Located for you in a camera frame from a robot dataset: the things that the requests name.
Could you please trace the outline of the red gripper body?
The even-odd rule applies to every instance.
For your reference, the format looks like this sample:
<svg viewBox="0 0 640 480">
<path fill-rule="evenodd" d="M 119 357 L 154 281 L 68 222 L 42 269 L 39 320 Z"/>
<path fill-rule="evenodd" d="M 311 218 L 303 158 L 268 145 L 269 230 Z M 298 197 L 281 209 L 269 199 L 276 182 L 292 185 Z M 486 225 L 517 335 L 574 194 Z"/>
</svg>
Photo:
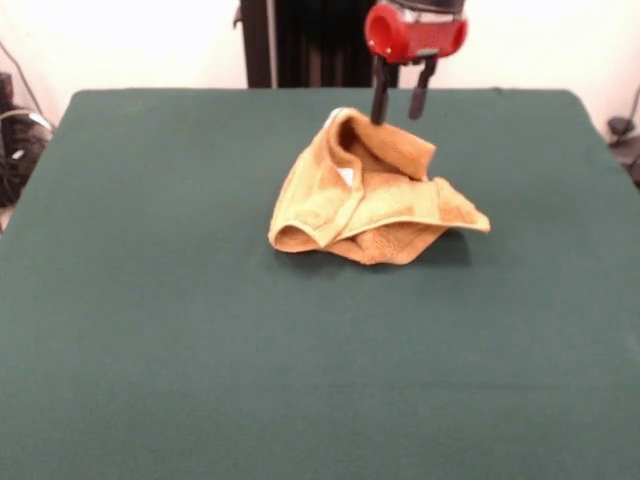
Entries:
<svg viewBox="0 0 640 480">
<path fill-rule="evenodd" d="M 449 57 L 467 33 L 464 3 L 376 3 L 364 24 L 369 51 L 395 65 Z"/>
</svg>

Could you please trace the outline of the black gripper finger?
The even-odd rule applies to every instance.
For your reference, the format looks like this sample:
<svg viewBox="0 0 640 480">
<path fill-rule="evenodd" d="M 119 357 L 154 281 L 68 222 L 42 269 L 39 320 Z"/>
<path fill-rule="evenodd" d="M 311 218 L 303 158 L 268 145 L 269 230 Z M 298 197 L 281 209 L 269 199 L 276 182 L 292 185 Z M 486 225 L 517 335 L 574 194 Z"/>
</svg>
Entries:
<svg viewBox="0 0 640 480">
<path fill-rule="evenodd" d="M 411 120 L 418 120 L 424 111 L 424 105 L 427 98 L 429 89 L 429 83 L 431 77 L 434 75 L 437 67 L 437 56 L 429 55 L 424 58 L 424 68 L 422 69 L 417 84 L 414 88 L 410 108 L 409 118 Z"/>
<path fill-rule="evenodd" d="M 373 124 L 382 124 L 386 118 L 388 90 L 396 87 L 396 66 L 389 64 L 384 57 L 375 57 L 373 67 L 375 89 L 370 120 Z"/>
</svg>

